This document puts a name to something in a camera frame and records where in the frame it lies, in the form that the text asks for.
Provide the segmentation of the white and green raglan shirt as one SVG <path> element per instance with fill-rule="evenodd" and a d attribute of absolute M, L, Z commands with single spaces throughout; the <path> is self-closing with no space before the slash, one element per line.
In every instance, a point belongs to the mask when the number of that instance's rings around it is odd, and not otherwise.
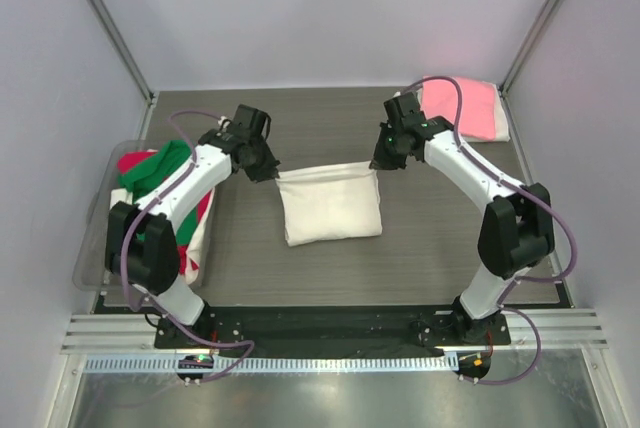
<path fill-rule="evenodd" d="M 368 162 L 286 171 L 276 184 L 290 247 L 383 232 L 377 172 Z"/>

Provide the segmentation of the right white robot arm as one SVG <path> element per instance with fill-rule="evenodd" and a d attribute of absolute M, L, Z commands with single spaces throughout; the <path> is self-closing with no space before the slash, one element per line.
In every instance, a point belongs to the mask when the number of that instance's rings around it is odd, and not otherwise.
<path fill-rule="evenodd" d="M 384 102 L 384 109 L 387 120 L 380 124 L 370 167 L 404 169 L 413 157 L 444 174 L 482 214 L 481 264 L 454 299 L 450 320 L 457 340 L 479 343 L 495 322 L 508 287 L 555 248 L 551 215 L 524 196 L 548 204 L 549 192 L 539 183 L 526 186 L 501 173 L 457 136 L 446 118 L 426 118 L 415 95 L 397 95 Z"/>

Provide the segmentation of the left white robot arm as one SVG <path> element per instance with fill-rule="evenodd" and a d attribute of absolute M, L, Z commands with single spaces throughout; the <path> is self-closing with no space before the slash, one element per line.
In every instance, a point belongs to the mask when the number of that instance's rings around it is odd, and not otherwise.
<path fill-rule="evenodd" d="M 205 345 L 213 323 L 207 302 L 179 273 L 178 229 L 198 202 L 231 175 L 242 171 L 256 183 L 278 177 L 270 131 L 268 113 L 240 104 L 197 142 L 183 138 L 186 159 L 158 187 L 136 201 L 119 201 L 109 211 L 106 269 L 120 278 L 131 309 L 139 310 L 148 298 L 190 346 Z"/>

